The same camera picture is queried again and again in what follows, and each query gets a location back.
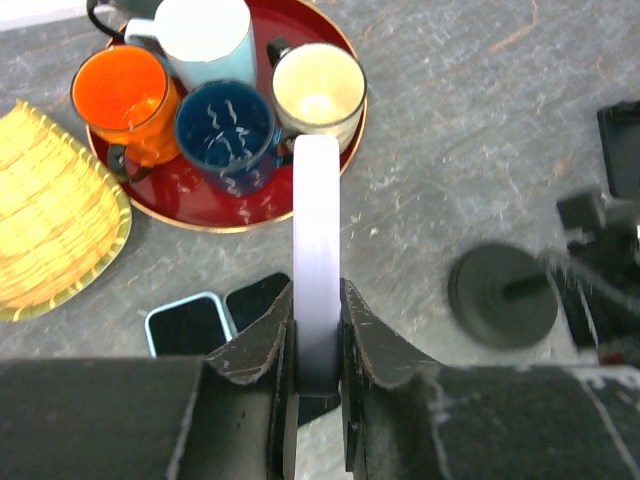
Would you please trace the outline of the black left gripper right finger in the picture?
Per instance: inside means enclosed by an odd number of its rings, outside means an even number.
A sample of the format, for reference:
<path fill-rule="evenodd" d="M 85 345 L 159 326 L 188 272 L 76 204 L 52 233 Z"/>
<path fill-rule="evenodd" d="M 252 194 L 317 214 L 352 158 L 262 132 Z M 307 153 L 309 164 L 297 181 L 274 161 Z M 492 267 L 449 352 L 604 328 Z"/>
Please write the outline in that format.
<path fill-rule="evenodd" d="M 446 366 L 341 284 L 345 466 L 357 479 L 635 479 L 630 365 Z"/>

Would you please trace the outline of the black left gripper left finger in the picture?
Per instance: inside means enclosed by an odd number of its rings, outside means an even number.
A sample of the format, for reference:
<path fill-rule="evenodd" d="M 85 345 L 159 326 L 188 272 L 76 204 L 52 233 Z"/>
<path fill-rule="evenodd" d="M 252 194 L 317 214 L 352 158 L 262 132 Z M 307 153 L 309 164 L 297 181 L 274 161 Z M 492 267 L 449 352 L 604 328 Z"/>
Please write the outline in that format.
<path fill-rule="evenodd" d="M 291 479 L 292 292 L 207 357 L 1 364 L 5 479 Z"/>

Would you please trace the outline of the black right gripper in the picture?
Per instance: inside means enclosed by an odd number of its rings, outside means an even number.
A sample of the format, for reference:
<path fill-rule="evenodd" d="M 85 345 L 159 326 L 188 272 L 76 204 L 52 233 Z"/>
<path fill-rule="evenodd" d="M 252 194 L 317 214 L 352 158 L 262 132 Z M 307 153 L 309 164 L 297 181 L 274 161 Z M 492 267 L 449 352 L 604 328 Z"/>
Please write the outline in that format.
<path fill-rule="evenodd" d="M 574 345 L 602 365 L 639 363 L 639 203 L 597 188 L 559 199 L 564 253 L 544 254 Z"/>

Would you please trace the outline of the light blue cased phone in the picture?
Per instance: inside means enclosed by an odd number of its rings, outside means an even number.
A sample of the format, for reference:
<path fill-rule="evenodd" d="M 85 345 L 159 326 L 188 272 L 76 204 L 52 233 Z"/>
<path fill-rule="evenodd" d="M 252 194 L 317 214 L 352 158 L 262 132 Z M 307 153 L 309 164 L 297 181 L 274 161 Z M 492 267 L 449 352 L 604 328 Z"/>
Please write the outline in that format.
<path fill-rule="evenodd" d="M 208 355 L 237 335 L 220 297 L 210 291 L 154 308 L 144 328 L 154 358 Z"/>

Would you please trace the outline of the black round-base phone stand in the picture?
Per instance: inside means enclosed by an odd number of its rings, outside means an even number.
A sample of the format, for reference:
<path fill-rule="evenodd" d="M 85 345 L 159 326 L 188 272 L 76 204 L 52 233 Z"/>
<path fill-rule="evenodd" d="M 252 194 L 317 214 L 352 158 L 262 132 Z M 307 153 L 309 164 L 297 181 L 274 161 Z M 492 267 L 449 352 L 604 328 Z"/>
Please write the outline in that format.
<path fill-rule="evenodd" d="M 538 344 L 558 314 L 555 294 L 538 260 L 504 242 L 481 243 L 455 260 L 447 294 L 460 328 L 479 344 L 499 351 Z"/>

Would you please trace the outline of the clear cased black phone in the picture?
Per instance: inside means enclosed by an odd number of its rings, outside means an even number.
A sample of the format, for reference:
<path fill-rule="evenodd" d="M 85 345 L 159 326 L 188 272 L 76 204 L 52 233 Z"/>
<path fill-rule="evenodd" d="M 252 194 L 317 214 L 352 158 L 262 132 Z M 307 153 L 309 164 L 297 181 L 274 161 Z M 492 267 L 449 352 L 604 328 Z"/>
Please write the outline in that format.
<path fill-rule="evenodd" d="M 288 275 L 276 272 L 229 293 L 224 303 L 237 332 L 261 318 L 289 282 Z"/>

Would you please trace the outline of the lavender cased phone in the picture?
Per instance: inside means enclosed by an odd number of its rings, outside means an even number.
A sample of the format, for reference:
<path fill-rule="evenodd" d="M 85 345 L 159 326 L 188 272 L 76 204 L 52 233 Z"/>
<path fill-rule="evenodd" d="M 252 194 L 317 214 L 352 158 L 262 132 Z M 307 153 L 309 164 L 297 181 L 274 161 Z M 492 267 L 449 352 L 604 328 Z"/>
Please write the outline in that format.
<path fill-rule="evenodd" d="M 293 151 L 293 318 L 296 388 L 331 396 L 339 383 L 340 151 L 336 137 L 304 134 Z"/>

